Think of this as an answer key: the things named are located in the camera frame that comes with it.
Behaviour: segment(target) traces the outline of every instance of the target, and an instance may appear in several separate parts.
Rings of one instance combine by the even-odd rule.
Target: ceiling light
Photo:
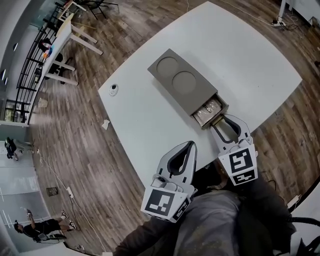
[[[18,43],[16,42],[14,45],[13,45],[13,51],[15,51],[17,49],[17,46],[18,46]]]
[[[2,81],[5,79],[5,74],[6,74],[6,70],[4,69],[0,74]]]

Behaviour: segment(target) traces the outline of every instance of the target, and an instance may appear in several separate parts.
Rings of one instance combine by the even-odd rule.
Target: paper scrap
[[[109,120],[104,120],[103,121],[103,125],[102,125],[102,127],[105,129],[105,130],[107,130],[108,129],[108,125],[109,125],[109,123],[110,123],[110,121]]]

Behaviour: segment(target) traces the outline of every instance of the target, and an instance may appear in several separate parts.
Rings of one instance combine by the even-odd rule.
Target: power strip
[[[292,206],[294,206],[299,201],[299,195],[296,195],[290,202],[287,203],[288,209],[290,209]]]
[[[286,23],[282,20],[281,17],[278,17],[277,19],[274,19],[271,23],[274,27],[285,27]]]
[[[69,186],[66,188],[66,191],[68,191],[69,197],[70,197],[71,199],[72,199],[72,198],[75,198],[74,193],[72,193],[72,190],[71,190],[71,188],[70,188]]]

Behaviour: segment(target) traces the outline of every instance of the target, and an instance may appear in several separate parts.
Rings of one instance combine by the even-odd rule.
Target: small white object
[[[68,191],[69,196],[70,196],[71,199],[75,198],[74,193],[72,193],[71,188],[69,186],[66,188],[66,191]]]
[[[38,101],[38,108],[46,108],[48,106],[48,101],[40,98]]]
[[[288,207],[288,209],[290,209],[292,206],[294,206],[296,203],[298,203],[299,201],[299,195],[296,195],[290,202],[288,202],[288,204],[286,205]]]
[[[103,121],[103,125],[102,125],[102,127],[105,129],[105,130],[107,130],[108,129],[108,126],[109,126],[109,123],[110,123],[110,121],[109,120],[104,120]]]
[[[111,85],[109,89],[110,96],[111,97],[115,96],[118,93],[118,90],[119,90],[119,86],[116,83]]]

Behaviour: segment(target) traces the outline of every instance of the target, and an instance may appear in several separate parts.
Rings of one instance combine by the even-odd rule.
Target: white table
[[[57,55],[61,52],[62,48],[67,43],[67,41],[69,39],[73,39],[73,40],[77,41],[78,43],[88,47],[91,50],[93,50],[94,52],[98,53],[99,55],[101,55],[103,52],[101,50],[97,49],[96,47],[94,47],[93,45],[89,44],[88,42],[82,40],[78,36],[74,35],[72,33],[72,30],[74,30],[75,32],[81,34],[82,36],[88,38],[90,41],[92,41],[94,43],[97,42],[97,40],[95,40],[94,38],[92,38],[88,34],[84,33],[80,29],[78,29],[75,26],[71,25],[71,21],[70,20],[66,20],[61,25],[61,28],[57,32],[57,38],[55,39],[54,43],[52,44],[52,46],[53,46],[52,53],[51,53],[50,57],[45,61],[44,65],[43,65],[42,76],[47,77],[47,78],[56,79],[56,80],[59,80],[59,81],[62,81],[62,82],[77,86],[78,85],[77,81],[74,81],[74,80],[59,76],[57,74],[49,73],[49,70],[50,70],[50,67],[52,66],[52,64],[57,64],[57,65],[59,65],[61,67],[64,67],[64,68],[72,70],[72,71],[75,70],[74,67],[66,65],[66,64],[63,64],[63,63],[58,62],[58,61],[55,60]]]
[[[70,12],[69,12],[69,7],[71,6],[71,5],[75,5],[76,7],[78,7],[78,8],[80,8],[80,9],[82,9],[83,11],[87,11],[84,7],[82,7],[81,5],[79,5],[79,4],[77,4],[77,3],[75,3],[74,1],[72,1],[72,0],[70,0],[68,3],[66,3],[64,6],[63,6],[63,10],[59,13],[59,15],[58,15],[58,20],[60,20],[60,21],[64,21],[65,19],[64,19],[64,13],[65,12],[68,12],[69,14],[71,14]]]
[[[161,157],[185,142],[196,143],[197,166],[217,158],[209,130],[201,130],[147,68],[172,49],[198,70],[229,104],[228,113],[250,131],[264,122],[302,81],[263,35],[219,6],[206,2],[165,27],[103,84],[99,94],[119,140],[144,186]],[[116,96],[109,95],[118,84]]]

